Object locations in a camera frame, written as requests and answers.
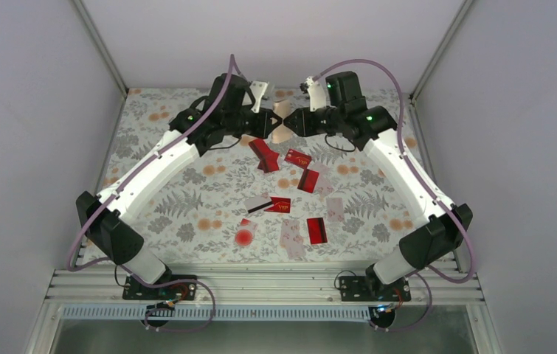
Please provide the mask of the beige leather card holder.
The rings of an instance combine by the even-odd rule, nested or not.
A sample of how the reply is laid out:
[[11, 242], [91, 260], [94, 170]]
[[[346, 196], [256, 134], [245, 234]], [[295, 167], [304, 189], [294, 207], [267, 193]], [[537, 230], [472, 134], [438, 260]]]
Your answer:
[[[287, 118], [292, 112], [291, 102], [289, 100], [281, 100], [274, 102], [273, 112], [278, 115], [282, 120]], [[271, 142], [274, 144], [281, 144], [290, 140], [293, 136], [292, 130], [287, 128], [284, 122], [275, 128], [271, 133]]]

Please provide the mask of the red magnetic stripe card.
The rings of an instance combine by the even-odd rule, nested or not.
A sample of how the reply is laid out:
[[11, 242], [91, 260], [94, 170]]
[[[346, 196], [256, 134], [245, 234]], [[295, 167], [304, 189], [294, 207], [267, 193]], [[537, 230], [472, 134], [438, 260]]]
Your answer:
[[301, 178], [297, 185], [297, 189], [304, 192], [313, 193], [318, 179], [319, 172], [309, 169], [303, 170]]

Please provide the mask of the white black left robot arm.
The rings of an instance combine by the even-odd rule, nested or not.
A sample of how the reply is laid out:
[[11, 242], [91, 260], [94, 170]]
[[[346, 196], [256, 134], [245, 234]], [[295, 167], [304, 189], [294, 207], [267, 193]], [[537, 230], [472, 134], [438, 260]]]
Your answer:
[[107, 260], [141, 279], [148, 296], [165, 296], [170, 290], [169, 268], [129, 223], [175, 174], [224, 137], [268, 138], [282, 122], [261, 105], [271, 90], [270, 83], [234, 74], [216, 77], [209, 94], [172, 118], [162, 138], [123, 177], [96, 195], [84, 192], [77, 198], [79, 238], [87, 238]]

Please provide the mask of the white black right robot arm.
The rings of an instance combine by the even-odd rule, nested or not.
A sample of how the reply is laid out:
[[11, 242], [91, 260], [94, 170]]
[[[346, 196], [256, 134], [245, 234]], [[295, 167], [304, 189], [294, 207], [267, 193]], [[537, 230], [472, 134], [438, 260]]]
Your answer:
[[355, 72], [332, 74], [324, 83], [307, 77], [300, 88], [308, 95], [309, 106], [290, 114], [285, 126], [301, 137], [338, 134], [346, 138], [383, 171], [414, 218], [415, 230], [365, 271], [367, 295], [383, 300], [396, 280], [456, 250], [473, 213], [436, 186], [404, 145], [401, 126], [389, 111], [380, 105], [368, 107]]

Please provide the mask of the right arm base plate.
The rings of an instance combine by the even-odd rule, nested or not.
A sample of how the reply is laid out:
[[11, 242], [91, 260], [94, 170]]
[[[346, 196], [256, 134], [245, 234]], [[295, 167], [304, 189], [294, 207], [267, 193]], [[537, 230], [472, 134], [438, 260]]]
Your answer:
[[385, 285], [365, 276], [340, 276], [339, 293], [344, 302], [409, 302], [412, 299], [406, 278]]

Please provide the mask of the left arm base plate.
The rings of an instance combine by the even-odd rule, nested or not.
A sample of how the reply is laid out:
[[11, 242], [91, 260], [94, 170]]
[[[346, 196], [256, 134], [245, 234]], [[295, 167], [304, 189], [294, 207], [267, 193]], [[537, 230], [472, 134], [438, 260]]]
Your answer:
[[149, 288], [142, 285], [133, 277], [126, 277], [122, 298], [124, 300], [150, 300], [157, 302], [165, 301], [191, 301], [196, 295], [196, 275], [170, 275], [165, 282], [185, 280], [175, 285], [165, 287]]

